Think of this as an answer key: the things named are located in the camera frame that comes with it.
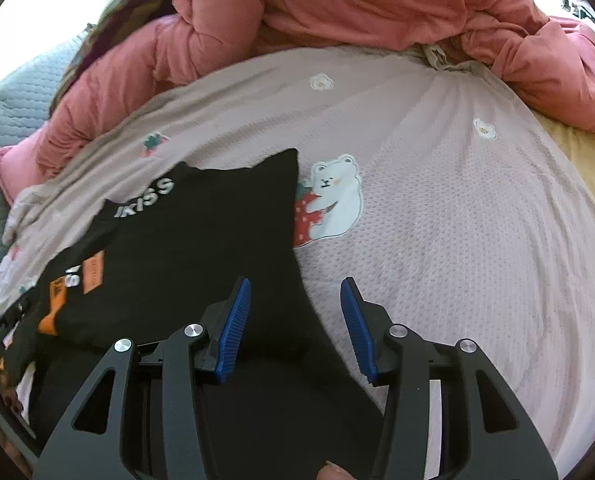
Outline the right hand thumb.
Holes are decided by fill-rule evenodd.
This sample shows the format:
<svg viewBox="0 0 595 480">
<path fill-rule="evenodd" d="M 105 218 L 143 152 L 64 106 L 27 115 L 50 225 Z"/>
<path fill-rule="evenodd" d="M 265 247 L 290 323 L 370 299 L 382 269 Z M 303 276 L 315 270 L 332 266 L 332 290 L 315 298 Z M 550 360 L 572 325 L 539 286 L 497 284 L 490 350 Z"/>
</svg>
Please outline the right hand thumb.
<svg viewBox="0 0 595 480">
<path fill-rule="evenodd" d="M 319 469 L 316 480 L 355 480 L 355 477 L 341 466 L 327 460 Z"/>
</svg>

